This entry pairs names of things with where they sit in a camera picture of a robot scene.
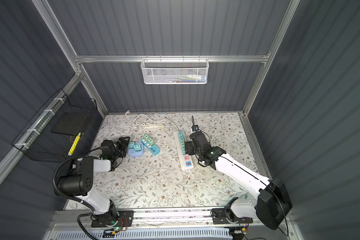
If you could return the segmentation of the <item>pens in white basket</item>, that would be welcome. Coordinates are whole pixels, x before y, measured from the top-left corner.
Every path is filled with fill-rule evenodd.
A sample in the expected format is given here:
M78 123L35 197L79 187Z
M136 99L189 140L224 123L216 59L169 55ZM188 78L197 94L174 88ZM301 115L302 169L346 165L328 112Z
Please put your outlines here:
M207 77L204 75L185 75L185 76L176 76L167 79L167 81L170 83L205 84L207 82Z

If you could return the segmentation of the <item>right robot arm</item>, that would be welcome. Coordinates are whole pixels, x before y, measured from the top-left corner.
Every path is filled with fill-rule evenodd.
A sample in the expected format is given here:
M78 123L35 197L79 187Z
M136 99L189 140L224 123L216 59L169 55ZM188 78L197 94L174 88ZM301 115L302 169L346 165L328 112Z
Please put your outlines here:
M221 214L213 210L212 216L230 224L243 224L257 218L269 229L279 229L293 207L285 184L279 179L271 180L255 173L222 148L213 147L197 125L193 125L191 130L190 140L185 142L185 153L196 156L199 166L227 175L254 197L254 201L249 203L234 197Z

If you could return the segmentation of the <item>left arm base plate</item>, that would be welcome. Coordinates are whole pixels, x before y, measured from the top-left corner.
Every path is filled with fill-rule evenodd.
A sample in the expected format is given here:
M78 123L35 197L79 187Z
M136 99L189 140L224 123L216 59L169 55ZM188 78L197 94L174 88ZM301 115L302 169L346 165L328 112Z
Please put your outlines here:
M91 216L92 228L131 227L134 219L134 211L116 211L102 215Z

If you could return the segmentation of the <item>white long power strip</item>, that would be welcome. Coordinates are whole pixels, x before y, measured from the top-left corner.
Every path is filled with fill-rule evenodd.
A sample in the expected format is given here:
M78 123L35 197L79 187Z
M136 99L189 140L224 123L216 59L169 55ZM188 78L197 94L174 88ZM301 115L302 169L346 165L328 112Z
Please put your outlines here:
M183 172L189 173L191 170L194 169L194 164L193 164L192 158L188 154L186 154L186 155L182 154L182 147L181 147L181 144L180 144L178 131L173 132L173 135L174 135L176 149L177 149L177 152L178 152L178 158L179 158L180 167L181 167ZM186 141L187 140L186 140L185 133L184 133L184 138L185 138L185 149L186 149Z

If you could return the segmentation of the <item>lavender square power socket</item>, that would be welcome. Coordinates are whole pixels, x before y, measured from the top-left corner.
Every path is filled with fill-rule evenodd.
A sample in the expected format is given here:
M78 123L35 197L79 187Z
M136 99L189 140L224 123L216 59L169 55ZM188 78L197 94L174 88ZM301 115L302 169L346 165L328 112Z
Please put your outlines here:
M130 142L128 147L128 155L132 158L138 158L144 155L143 143Z

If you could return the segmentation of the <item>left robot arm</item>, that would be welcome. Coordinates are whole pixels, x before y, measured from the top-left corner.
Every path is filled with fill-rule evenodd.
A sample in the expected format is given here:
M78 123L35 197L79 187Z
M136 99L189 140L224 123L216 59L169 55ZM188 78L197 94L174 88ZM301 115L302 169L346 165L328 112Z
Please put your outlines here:
M94 187L95 173L114 171L126 157L130 137L120 137L116 142L104 140L99 157L83 156L65 160L53 173L54 192L89 208L94 216L117 216L112 201L102 196Z

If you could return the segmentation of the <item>yellow marker in basket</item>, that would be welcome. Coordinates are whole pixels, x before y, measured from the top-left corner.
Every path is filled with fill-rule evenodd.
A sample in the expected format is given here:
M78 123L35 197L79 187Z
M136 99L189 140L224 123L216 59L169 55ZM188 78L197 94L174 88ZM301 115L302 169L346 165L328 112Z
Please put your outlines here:
M75 137L75 139L74 139L74 141L73 141L73 143L71 145L71 148L69 149L68 156L73 155L81 136L82 136L82 133L79 132L78 135Z

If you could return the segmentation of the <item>teal power strip with USB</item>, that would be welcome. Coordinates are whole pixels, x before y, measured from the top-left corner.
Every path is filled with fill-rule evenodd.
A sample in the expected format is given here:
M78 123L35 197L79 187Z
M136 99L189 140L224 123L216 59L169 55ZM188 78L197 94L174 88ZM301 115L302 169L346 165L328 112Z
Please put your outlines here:
M154 156L157 156L160 153L160 149L155 144L150 145L144 138L141 139L141 142Z

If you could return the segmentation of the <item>black pad in basket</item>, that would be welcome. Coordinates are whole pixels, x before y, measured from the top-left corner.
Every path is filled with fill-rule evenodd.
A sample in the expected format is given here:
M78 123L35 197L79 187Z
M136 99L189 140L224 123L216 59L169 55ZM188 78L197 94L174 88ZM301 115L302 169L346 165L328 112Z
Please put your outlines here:
M54 134L76 136L83 131L89 122L88 116L82 113L64 113L58 122L52 127Z

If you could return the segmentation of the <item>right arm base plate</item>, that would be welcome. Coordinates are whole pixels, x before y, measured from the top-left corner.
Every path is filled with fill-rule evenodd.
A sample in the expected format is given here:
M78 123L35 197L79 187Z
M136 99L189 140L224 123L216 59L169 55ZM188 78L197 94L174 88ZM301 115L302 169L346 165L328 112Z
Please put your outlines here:
M210 214L215 225L224 225L224 224L243 224L248 225L253 223L252 218L238 218L236 217L231 210L226 210L223 208L211 209Z

